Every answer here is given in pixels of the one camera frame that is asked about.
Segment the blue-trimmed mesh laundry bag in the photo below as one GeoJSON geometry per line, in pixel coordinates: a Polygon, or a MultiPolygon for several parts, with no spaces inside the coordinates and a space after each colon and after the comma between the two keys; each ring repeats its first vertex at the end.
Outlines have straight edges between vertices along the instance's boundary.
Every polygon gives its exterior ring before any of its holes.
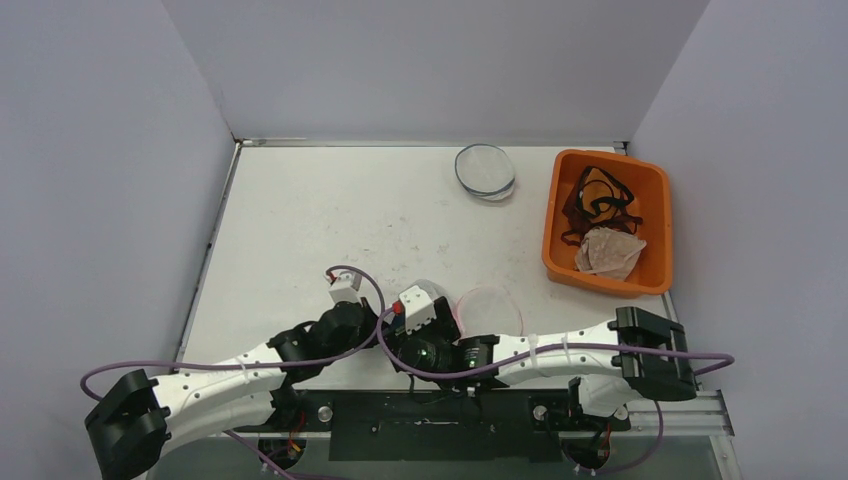
{"type": "Polygon", "coordinates": [[[485,143],[461,149],[454,158],[454,174],[466,193],[491,202],[510,197],[516,184],[509,155],[502,148],[485,143]]]}

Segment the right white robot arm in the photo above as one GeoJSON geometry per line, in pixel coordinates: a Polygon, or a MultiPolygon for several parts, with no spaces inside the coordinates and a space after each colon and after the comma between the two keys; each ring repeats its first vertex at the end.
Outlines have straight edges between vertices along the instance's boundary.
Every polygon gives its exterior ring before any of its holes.
{"type": "Polygon", "coordinates": [[[567,380],[568,421],[593,427],[630,401],[688,401],[696,395],[684,328],[636,307],[560,334],[462,338],[440,314],[411,333],[385,330],[381,343],[398,371],[448,390],[504,389],[537,379],[567,380]]]}

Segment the beige lace bra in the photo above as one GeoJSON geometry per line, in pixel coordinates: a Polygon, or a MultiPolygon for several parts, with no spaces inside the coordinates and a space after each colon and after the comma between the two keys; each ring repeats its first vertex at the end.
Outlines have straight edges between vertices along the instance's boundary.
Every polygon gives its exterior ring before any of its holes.
{"type": "Polygon", "coordinates": [[[624,281],[634,271],[648,242],[634,234],[606,227],[586,233],[575,255],[575,269],[589,275],[624,281]]]}

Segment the red bra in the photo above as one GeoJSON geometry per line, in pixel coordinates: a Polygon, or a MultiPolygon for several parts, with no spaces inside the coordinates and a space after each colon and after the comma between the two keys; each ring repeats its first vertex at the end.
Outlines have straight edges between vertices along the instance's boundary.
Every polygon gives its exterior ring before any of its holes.
{"type": "Polygon", "coordinates": [[[569,228],[560,239],[570,246],[578,246],[593,229],[608,228],[635,235],[644,220],[632,215],[627,207],[632,203],[630,197],[609,195],[592,197],[584,191],[573,191],[566,200],[562,213],[569,228]]]}

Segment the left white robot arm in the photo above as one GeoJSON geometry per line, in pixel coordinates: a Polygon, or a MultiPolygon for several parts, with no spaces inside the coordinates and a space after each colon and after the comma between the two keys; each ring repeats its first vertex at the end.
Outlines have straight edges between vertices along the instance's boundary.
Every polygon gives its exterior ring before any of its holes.
{"type": "Polygon", "coordinates": [[[378,316],[365,299],[341,301],[256,347],[211,365],[149,376],[141,362],[98,398],[84,425],[105,479],[135,479],[171,451],[214,433],[298,417],[297,383],[365,348],[378,316]]]}

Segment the pink-trimmed mesh laundry bag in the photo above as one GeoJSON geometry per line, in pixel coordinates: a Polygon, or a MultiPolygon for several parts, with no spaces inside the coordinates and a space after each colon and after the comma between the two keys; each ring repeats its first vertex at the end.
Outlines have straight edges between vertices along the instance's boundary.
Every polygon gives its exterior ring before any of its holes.
{"type": "Polygon", "coordinates": [[[445,297],[463,337],[524,334],[525,323],[520,309],[503,287],[483,285],[458,298],[452,297],[441,285],[426,279],[414,282],[409,289],[413,288],[426,292],[433,300],[445,297]]]}

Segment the orange and black bra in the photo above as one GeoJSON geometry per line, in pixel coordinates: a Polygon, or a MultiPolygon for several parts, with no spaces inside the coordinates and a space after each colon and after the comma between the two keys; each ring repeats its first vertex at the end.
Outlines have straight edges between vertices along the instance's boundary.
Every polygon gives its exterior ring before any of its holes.
{"type": "Polygon", "coordinates": [[[634,202],[632,191],[608,171],[586,167],[576,185],[574,211],[590,226],[608,226],[634,232],[642,219],[628,212],[634,202]]]}

